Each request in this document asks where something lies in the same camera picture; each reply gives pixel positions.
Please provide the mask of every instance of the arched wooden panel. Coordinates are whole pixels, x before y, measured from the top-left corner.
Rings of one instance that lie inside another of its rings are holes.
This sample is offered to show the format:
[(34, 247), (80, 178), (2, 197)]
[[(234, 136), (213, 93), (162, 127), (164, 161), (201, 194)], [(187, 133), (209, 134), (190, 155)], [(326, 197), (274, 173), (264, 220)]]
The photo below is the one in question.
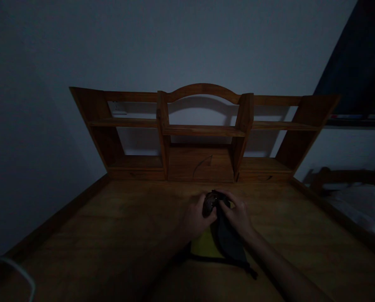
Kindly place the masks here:
[(241, 95), (232, 92), (231, 90), (214, 84), (198, 83), (181, 87), (171, 93), (168, 93), (168, 103), (173, 103), (186, 96), (195, 94), (210, 94), (219, 96), (231, 103), (238, 105)]

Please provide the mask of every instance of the person's right hand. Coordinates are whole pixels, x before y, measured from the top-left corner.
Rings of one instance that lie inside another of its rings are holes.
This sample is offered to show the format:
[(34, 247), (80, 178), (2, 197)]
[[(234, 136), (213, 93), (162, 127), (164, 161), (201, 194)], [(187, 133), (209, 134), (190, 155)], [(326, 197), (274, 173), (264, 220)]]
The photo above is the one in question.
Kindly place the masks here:
[(223, 202), (219, 203), (231, 225), (236, 229), (242, 238), (247, 238), (247, 236), (250, 236), (254, 232), (254, 229), (252, 223), (250, 222), (246, 203), (239, 200), (230, 191), (218, 189), (216, 191), (225, 194), (235, 205), (234, 208), (228, 208)]

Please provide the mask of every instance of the wooden desk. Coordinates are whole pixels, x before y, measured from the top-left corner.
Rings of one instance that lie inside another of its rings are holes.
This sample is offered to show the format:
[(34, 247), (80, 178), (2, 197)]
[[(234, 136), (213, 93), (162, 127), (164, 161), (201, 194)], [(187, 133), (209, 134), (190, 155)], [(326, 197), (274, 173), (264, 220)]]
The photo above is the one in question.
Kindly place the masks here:
[[(22, 264), (36, 301), (87, 301), (108, 276), (142, 255), (177, 224), (201, 192), (226, 188), (248, 203), (255, 228), (337, 301), (375, 301), (375, 255), (286, 183), (214, 184), (112, 181)], [(282, 301), (272, 283), (242, 269), (188, 261), (169, 267), (150, 301)], [(26, 301), (17, 274), (0, 301)]]

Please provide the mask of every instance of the fingers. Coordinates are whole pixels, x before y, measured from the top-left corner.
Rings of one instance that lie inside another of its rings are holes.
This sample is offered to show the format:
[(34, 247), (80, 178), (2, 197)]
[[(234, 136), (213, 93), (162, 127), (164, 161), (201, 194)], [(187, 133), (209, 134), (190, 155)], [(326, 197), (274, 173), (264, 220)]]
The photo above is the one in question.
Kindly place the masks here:
[(211, 214), (209, 217), (206, 218), (206, 221), (208, 221), (208, 224), (212, 224), (213, 222), (215, 222), (217, 220), (217, 210), (214, 208), (212, 211), (211, 211)]
[(227, 195), (227, 197), (232, 201), (234, 205), (241, 205), (242, 201), (240, 201), (234, 194), (232, 194), (230, 191), (222, 190), (222, 189), (216, 189), (217, 192), (223, 193)]
[(201, 209), (203, 208), (205, 198), (206, 198), (206, 195), (201, 194), (200, 197), (199, 197), (199, 200), (197, 201), (197, 206)]
[(220, 207), (222, 208), (222, 211), (223, 211), (225, 214), (227, 214), (229, 211), (231, 211), (231, 209), (228, 208), (228, 207), (224, 204), (223, 201), (220, 201), (218, 204), (220, 205)]

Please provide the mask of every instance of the wooden shelf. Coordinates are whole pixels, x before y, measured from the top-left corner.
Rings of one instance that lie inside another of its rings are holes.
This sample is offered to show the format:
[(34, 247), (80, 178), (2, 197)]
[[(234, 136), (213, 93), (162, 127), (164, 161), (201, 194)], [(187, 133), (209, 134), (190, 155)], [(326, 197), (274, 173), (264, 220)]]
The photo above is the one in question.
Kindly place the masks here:
[(169, 125), (163, 135), (232, 136), (245, 137), (245, 132), (232, 126)]
[(89, 125), (93, 127), (157, 128), (157, 120), (111, 117), (89, 122)]
[(163, 171), (161, 156), (124, 155), (108, 167), (110, 170)]
[(229, 148), (210, 145), (171, 146), (168, 180), (234, 182)]
[(319, 131), (319, 127), (299, 124), (295, 122), (269, 122), (254, 121), (252, 130), (295, 130), (295, 131)]
[(273, 157), (244, 157), (241, 171), (291, 173), (292, 171)]

